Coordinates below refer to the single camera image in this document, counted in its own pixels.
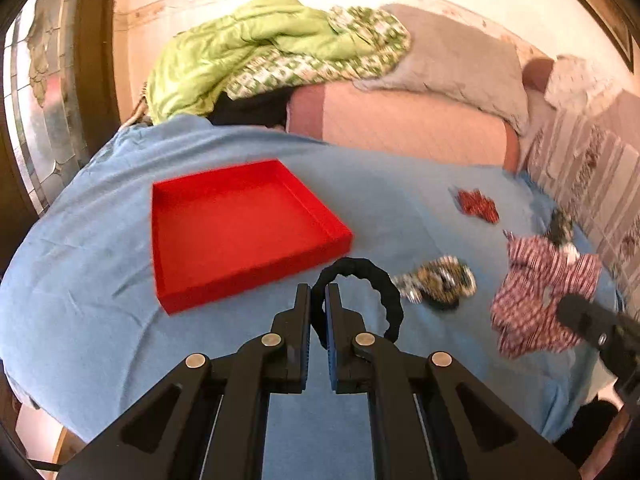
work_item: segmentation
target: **dark clothing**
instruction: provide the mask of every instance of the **dark clothing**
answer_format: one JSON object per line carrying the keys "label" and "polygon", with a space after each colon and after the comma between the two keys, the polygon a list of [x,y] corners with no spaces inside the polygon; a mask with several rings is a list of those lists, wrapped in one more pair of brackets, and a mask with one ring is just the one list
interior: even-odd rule
{"label": "dark clothing", "polygon": [[556,449],[579,468],[617,414],[618,409],[610,402],[592,400],[578,410],[572,427],[554,444]]}
{"label": "dark clothing", "polygon": [[222,92],[216,107],[207,116],[214,126],[251,124],[256,126],[287,125],[287,104],[295,88],[277,88],[271,92],[232,101]]}
{"label": "dark clothing", "polygon": [[[618,414],[606,400],[595,399],[578,410],[574,425],[554,444],[576,467],[580,467],[604,436]],[[609,463],[596,480],[640,479],[640,418],[636,417],[616,446]]]}
{"label": "dark clothing", "polygon": [[629,425],[616,450],[596,480],[640,479],[640,418]]}

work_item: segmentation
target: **gray pillow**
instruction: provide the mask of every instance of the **gray pillow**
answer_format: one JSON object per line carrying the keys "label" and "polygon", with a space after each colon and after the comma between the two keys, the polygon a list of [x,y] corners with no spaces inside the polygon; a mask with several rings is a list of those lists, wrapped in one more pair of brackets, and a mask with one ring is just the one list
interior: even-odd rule
{"label": "gray pillow", "polygon": [[527,95],[512,44],[416,7],[382,9],[411,33],[412,47],[393,72],[354,81],[356,88],[437,92],[502,117],[519,134],[525,131]]}

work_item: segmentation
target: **red striped cloth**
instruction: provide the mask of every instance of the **red striped cloth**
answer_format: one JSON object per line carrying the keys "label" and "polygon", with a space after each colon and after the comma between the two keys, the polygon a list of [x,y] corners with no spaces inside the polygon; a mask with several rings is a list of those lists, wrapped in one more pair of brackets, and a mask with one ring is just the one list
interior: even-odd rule
{"label": "red striped cloth", "polygon": [[500,333],[498,350],[514,359],[528,352],[561,352],[580,338],[560,325],[556,309],[569,293],[592,300],[602,263],[583,254],[568,265],[566,257],[543,236],[517,238],[504,232],[510,270],[491,305],[491,323]]}

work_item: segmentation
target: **green comforter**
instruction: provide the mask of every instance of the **green comforter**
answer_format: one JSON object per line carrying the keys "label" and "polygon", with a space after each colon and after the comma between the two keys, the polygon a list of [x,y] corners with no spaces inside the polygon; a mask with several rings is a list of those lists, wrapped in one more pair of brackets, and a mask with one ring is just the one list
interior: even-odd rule
{"label": "green comforter", "polygon": [[232,99],[281,86],[379,77],[410,46],[406,29],[384,10],[298,0],[252,0],[228,16],[172,38],[146,88],[154,124],[181,113],[209,114],[223,90]]}

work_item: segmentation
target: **patterned blanket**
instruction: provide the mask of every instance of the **patterned blanket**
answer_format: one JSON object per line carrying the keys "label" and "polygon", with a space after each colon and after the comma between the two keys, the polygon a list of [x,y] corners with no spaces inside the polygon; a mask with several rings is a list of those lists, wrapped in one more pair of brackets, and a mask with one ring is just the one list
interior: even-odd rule
{"label": "patterned blanket", "polygon": [[298,0],[252,0],[165,45],[147,81],[149,115],[154,124],[177,114],[204,116],[222,91],[235,99],[283,86],[379,77],[410,42],[384,10],[324,12]]}
{"label": "patterned blanket", "polygon": [[529,174],[578,222],[625,295],[640,306],[640,156],[585,116],[559,110],[532,146]]}
{"label": "patterned blanket", "polygon": [[335,6],[327,19],[336,33],[354,32],[367,43],[375,45],[376,52],[368,56],[331,60],[282,52],[273,47],[254,57],[236,73],[226,85],[226,94],[232,99],[239,99],[283,86],[380,77],[398,63],[411,45],[407,30],[385,10]]}

